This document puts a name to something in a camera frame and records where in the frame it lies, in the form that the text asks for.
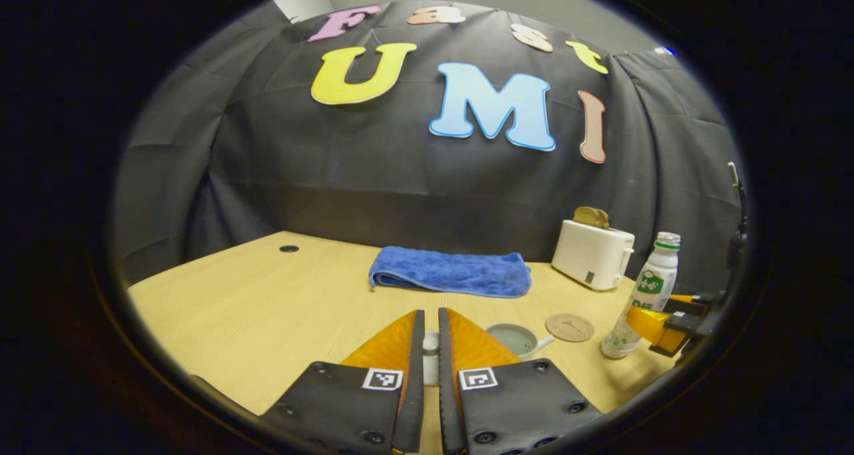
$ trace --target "cutout letter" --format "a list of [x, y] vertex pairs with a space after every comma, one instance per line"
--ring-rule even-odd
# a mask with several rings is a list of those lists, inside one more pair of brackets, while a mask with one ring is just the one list
[[549, 51], [549, 53], [554, 51], [554, 47], [546, 41], [548, 38], [542, 32], [518, 23], [513, 23], [510, 28], [513, 30], [513, 36], [525, 45], [537, 48], [537, 50]]
[[604, 163], [604, 148], [602, 147], [602, 100], [579, 90], [578, 97], [584, 103], [584, 142], [582, 156], [593, 163]]
[[336, 36], [344, 35], [344, 26], [357, 26], [365, 19], [366, 13], [373, 14], [378, 12], [379, 6], [363, 6], [363, 8], [353, 8], [352, 10], [330, 13], [329, 18], [320, 31], [314, 33], [308, 41], [317, 41], [318, 39], [335, 38]]
[[332, 50], [323, 56], [323, 66], [312, 83], [312, 97], [326, 105], [360, 103], [378, 97], [394, 86], [403, 58], [416, 48], [412, 43], [388, 43], [376, 50], [382, 53], [376, 72], [370, 80], [351, 85], [344, 81], [355, 57], [365, 53], [363, 47]]
[[510, 143], [534, 150], [554, 150], [555, 142], [546, 120], [548, 83], [536, 76], [516, 74], [496, 92], [475, 65], [441, 63], [437, 68], [445, 74], [445, 98], [442, 115], [430, 122], [430, 133], [455, 138], [472, 135], [475, 127], [466, 121], [468, 104], [488, 139], [498, 135], [514, 111], [516, 121], [506, 134]]
[[431, 6], [413, 11], [412, 16], [406, 22], [412, 25], [425, 25], [429, 23], [460, 23], [465, 20], [466, 17], [460, 16], [460, 8]]
[[601, 56], [598, 56], [598, 53], [596, 53], [596, 51], [591, 50], [585, 44], [579, 43], [577, 41], [567, 41], [566, 44], [576, 50], [576, 56], [579, 60], [582, 60], [585, 65], [589, 66], [592, 69], [595, 69], [600, 73], [608, 73], [608, 69], [606, 67], [599, 65], [596, 62], [596, 60], [602, 59]]

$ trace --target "blue towel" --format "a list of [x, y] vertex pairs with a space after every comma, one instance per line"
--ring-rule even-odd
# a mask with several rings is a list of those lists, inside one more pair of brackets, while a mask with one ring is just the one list
[[513, 299], [528, 293], [531, 269], [520, 254], [450, 255], [386, 246], [369, 277], [376, 285]]

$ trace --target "letter m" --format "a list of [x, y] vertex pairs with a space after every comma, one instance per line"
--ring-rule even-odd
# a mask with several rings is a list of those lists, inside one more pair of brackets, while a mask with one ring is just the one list
[[472, 106], [483, 135], [493, 139], [515, 112], [515, 123], [507, 130], [513, 145], [534, 150], [554, 150], [554, 139], [548, 132], [546, 91], [548, 83], [536, 76], [516, 74], [496, 92], [495, 88], [475, 66], [467, 63], [441, 63], [445, 74], [445, 98], [442, 114], [430, 122], [430, 133], [439, 136], [466, 138], [475, 131], [466, 121], [466, 104]]

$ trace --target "wooden table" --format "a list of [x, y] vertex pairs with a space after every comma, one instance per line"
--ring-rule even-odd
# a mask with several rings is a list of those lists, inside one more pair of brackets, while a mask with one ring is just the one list
[[[280, 246], [297, 245], [298, 252]], [[308, 364], [339, 363], [406, 312], [424, 310], [427, 331], [438, 309], [481, 327], [510, 322], [547, 336], [546, 319], [576, 313], [594, 324], [586, 342], [556, 340], [539, 352], [601, 412], [610, 412], [673, 367], [641, 339], [622, 360], [598, 350], [634, 282], [596, 292], [551, 264], [530, 263], [533, 285], [518, 299], [431, 293], [368, 284], [379, 248], [280, 232], [174, 267], [129, 288], [153, 336], [188, 374], [198, 375], [258, 415]], [[438, 388], [425, 389], [421, 453], [440, 453]]]

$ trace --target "white bottle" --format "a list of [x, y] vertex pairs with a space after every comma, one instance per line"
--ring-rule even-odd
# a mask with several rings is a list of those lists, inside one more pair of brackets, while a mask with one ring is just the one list
[[602, 340], [600, 350], [608, 358], [623, 358], [630, 354], [641, 339], [631, 327], [626, 324], [626, 315], [631, 306], [640, 306], [661, 312], [671, 296], [673, 284], [677, 281], [677, 266], [679, 266], [680, 236], [667, 232], [659, 232], [653, 252], [647, 258], [643, 269], [634, 283], [631, 297], [622, 309], [616, 325]]

